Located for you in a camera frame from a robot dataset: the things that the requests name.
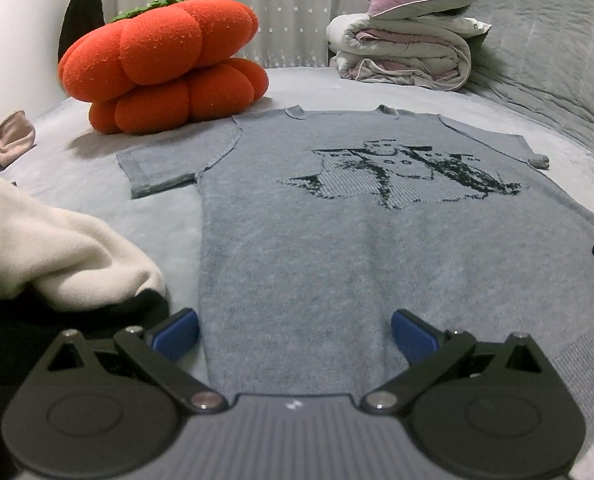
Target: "blue gripper pad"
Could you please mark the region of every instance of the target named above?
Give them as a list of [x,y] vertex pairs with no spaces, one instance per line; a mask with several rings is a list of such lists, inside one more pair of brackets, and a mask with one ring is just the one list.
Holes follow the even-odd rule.
[[410,365],[423,361],[442,343],[442,332],[407,310],[395,311],[390,326],[397,348]]
[[172,362],[179,361],[199,339],[199,317],[192,308],[183,308],[163,323],[148,330],[145,342]]

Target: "shirt sleeve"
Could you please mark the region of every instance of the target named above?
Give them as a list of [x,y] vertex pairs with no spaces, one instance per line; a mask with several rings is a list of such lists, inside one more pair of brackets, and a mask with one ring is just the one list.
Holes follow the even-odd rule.
[[550,167],[549,158],[541,153],[533,152],[528,141],[523,136],[487,132],[444,116],[440,116],[440,119],[450,129],[477,142],[481,142],[485,146],[488,146],[488,148],[492,148],[499,153],[525,162],[537,170],[547,170]]
[[237,145],[241,127],[233,117],[188,124],[174,136],[117,154],[132,198],[193,184]]

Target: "orange pillow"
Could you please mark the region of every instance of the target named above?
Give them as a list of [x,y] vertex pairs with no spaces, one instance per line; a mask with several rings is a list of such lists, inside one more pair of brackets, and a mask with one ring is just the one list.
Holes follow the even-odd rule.
[[268,89],[268,75],[247,59],[228,59],[190,70],[152,86],[139,86],[112,100],[95,102],[88,118],[103,134],[154,134],[190,122],[239,114]]
[[66,51],[58,75],[75,99],[108,101],[224,61],[257,29],[257,16],[240,2],[177,2],[89,32]]

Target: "metal screw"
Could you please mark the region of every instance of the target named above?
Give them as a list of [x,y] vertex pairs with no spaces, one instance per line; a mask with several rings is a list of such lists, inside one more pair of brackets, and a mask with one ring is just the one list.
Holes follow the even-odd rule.
[[197,392],[191,398],[190,402],[200,410],[211,410],[223,402],[223,398],[217,392]]
[[366,396],[366,402],[378,410],[387,410],[392,408],[398,402],[398,400],[399,399],[397,399],[395,394],[391,394],[390,392],[385,392],[383,390],[372,392]]

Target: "white logo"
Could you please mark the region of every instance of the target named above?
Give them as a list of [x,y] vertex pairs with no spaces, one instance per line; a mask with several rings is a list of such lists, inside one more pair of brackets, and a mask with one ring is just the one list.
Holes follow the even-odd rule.
[[301,402],[299,399],[292,399],[292,402],[286,402],[286,408],[296,412],[297,410],[303,408],[303,402]]

